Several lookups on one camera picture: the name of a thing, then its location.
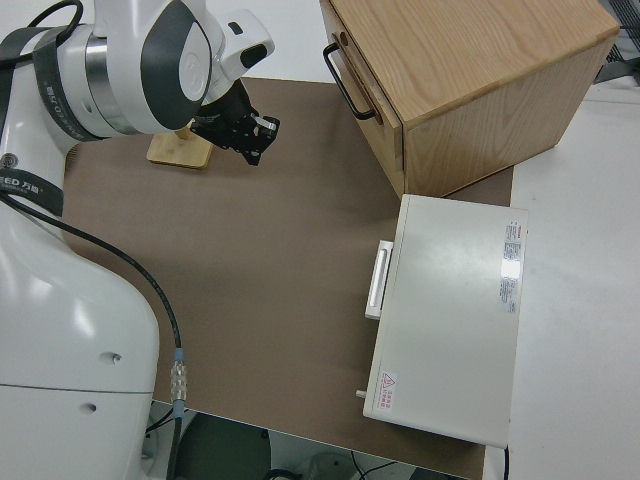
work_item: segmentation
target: sticker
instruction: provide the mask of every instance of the sticker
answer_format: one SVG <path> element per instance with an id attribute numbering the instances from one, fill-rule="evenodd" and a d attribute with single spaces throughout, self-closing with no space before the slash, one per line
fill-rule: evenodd
<path id="1" fill-rule="evenodd" d="M 522 225 L 514 220 L 505 228 L 502 265 L 500 268 L 499 298 L 501 309 L 518 311 L 518 293 L 522 274 Z"/>
<path id="2" fill-rule="evenodd" d="M 378 380 L 378 401 L 376 409 L 383 412 L 390 412 L 393 407 L 393 396 L 398 382 L 398 376 L 395 373 L 380 372 Z"/>

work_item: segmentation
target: white handle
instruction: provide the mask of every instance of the white handle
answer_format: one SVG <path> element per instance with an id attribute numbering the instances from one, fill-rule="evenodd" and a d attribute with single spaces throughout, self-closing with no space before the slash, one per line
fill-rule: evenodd
<path id="1" fill-rule="evenodd" d="M 376 255 L 376 263 L 373 267 L 373 275 L 371 276 L 371 287 L 369 288 L 367 308 L 364 314 L 365 317 L 372 320 L 380 320 L 380 315 L 382 314 L 384 289 L 387 284 L 387 274 L 389 273 L 389 262 L 391 261 L 392 251 L 393 242 L 380 240 L 378 253 Z"/>

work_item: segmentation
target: cable connector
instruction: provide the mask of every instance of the cable connector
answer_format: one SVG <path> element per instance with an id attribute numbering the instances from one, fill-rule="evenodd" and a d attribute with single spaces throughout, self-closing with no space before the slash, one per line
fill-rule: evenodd
<path id="1" fill-rule="evenodd" d="M 174 405 L 174 417 L 184 416 L 184 402 L 186 399 L 187 367 L 184 364 L 184 351 L 178 348 L 174 356 L 173 367 L 171 367 L 171 402 Z"/>

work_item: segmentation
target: wire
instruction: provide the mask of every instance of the wire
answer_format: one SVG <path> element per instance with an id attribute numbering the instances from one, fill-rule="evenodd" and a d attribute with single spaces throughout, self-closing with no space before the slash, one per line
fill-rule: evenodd
<path id="1" fill-rule="evenodd" d="M 351 450 L 351 460 L 353 460 L 353 466 L 356 467 L 356 470 L 360 474 L 360 478 L 362 478 L 362 476 L 364 475 L 364 472 L 362 471 L 362 469 L 358 465 L 358 462 L 356 462 L 356 454 L 353 453 L 353 450 Z"/>
<path id="2" fill-rule="evenodd" d="M 84 12 L 84 6 L 82 5 L 82 2 L 80 2 L 80 0 L 62 0 L 61 2 L 50 6 L 44 12 L 34 18 L 31 23 L 29 23 L 28 27 L 38 26 L 40 22 L 42 22 L 52 13 L 57 12 L 58 10 L 62 10 L 65 7 L 76 7 L 76 13 L 73 15 L 73 18 L 71 19 L 67 27 L 56 37 L 56 46 L 59 47 L 69 39 L 76 27 L 80 25 L 80 19 L 82 18 L 82 14 Z M 16 57 L 3 58 L 2 60 L 0 60 L 0 70 L 13 68 L 20 62 L 29 62 L 31 60 L 33 60 L 33 53 L 24 53 Z"/>
<path id="3" fill-rule="evenodd" d="M 173 409 L 169 410 L 167 413 L 164 414 L 164 416 L 160 420 L 158 420 L 153 425 L 148 426 L 144 433 L 151 433 L 154 430 L 156 430 L 156 429 L 162 427 L 163 425 L 165 425 L 165 423 L 166 423 L 165 420 L 167 420 L 171 416 L 172 413 L 173 413 Z"/>
<path id="4" fill-rule="evenodd" d="M 509 447 L 504 449 L 504 480 L 509 480 Z"/>
<path id="5" fill-rule="evenodd" d="M 173 439 L 171 441 L 171 452 L 169 453 L 169 465 L 167 466 L 167 480 L 176 478 L 176 459 L 178 458 L 178 443 L 182 433 L 182 417 L 176 418 L 173 427 Z"/>
<path id="6" fill-rule="evenodd" d="M 351 460 L 353 461 L 353 466 L 356 467 L 356 470 L 360 474 L 360 478 L 358 480 L 365 480 L 369 473 L 375 472 L 376 470 L 381 470 L 383 468 L 387 468 L 390 465 L 395 465 L 396 463 L 398 463 L 398 462 L 395 462 L 395 461 L 387 462 L 385 464 L 379 465 L 377 467 L 370 468 L 369 470 L 366 470 L 366 471 L 363 472 L 362 469 L 360 468 L 360 466 L 358 465 L 358 462 L 356 462 L 356 456 L 353 453 L 353 450 L 351 450 Z"/>
<path id="7" fill-rule="evenodd" d="M 110 243 L 105 242 L 104 240 L 101 240 L 98 237 L 94 237 L 89 233 L 83 232 L 82 230 L 72 227 L 71 225 L 68 225 L 64 222 L 61 222 L 60 220 L 57 220 L 53 217 L 45 215 L 39 212 L 38 210 L 34 210 L 33 208 L 28 207 L 27 205 L 14 200 L 13 198 L 9 197 L 6 193 L 0 194 L 0 201 L 5 203 L 9 207 L 13 208 L 14 210 L 18 210 L 20 212 L 26 213 L 27 215 L 37 218 L 38 220 L 48 223 L 49 225 L 53 225 L 54 227 L 60 228 L 65 232 L 69 232 L 70 234 L 75 235 L 76 237 L 79 237 L 79 238 L 82 238 L 83 240 L 87 240 L 88 242 L 94 243 L 95 245 L 98 245 L 99 247 L 104 248 L 105 250 L 120 257 L 122 260 L 127 262 L 133 268 L 135 268 L 151 284 L 155 292 L 160 297 L 160 300 L 162 300 L 162 305 L 164 306 L 167 312 L 167 316 L 169 317 L 169 322 L 171 323 L 171 328 L 173 330 L 173 338 L 174 338 L 176 348 L 182 348 L 182 340 L 180 339 L 180 328 L 178 327 L 178 321 L 176 320 L 176 316 L 173 313 L 173 308 L 171 308 L 171 303 L 169 303 L 169 299 L 167 298 L 167 295 L 164 293 L 164 290 L 162 290 L 162 288 L 160 287 L 156 279 L 153 278 L 153 276 L 142 265 L 140 265 L 134 258 L 130 257 L 119 248 L 111 245 Z"/>
<path id="8" fill-rule="evenodd" d="M 274 480 L 276 478 L 286 478 L 287 480 L 300 480 L 302 475 L 290 472 L 289 470 L 274 469 L 269 470 L 262 480 Z"/>
<path id="9" fill-rule="evenodd" d="M 378 467 L 370 468 L 369 470 L 364 472 L 364 474 L 360 475 L 360 479 L 359 480 L 364 480 L 366 478 L 366 476 L 368 474 L 370 474 L 371 472 L 375 472 L 376 470 L 381 470 L 383 468 L 387 468 L 387 467 L 389 467 L 391 465 L 395 465 L 396 463 L 398 463 L 398 462 L 387 462 L 387 463 L 385 463 L 383 465 L 380 465 Z"/>

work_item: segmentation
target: white box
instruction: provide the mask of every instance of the white box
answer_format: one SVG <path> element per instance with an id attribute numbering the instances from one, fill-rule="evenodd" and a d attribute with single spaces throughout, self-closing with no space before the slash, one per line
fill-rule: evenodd
<path id="1" fill-rule="evenodd" d="M 527 212 L 404 195 L 367 417 L 505 448 Z"/>

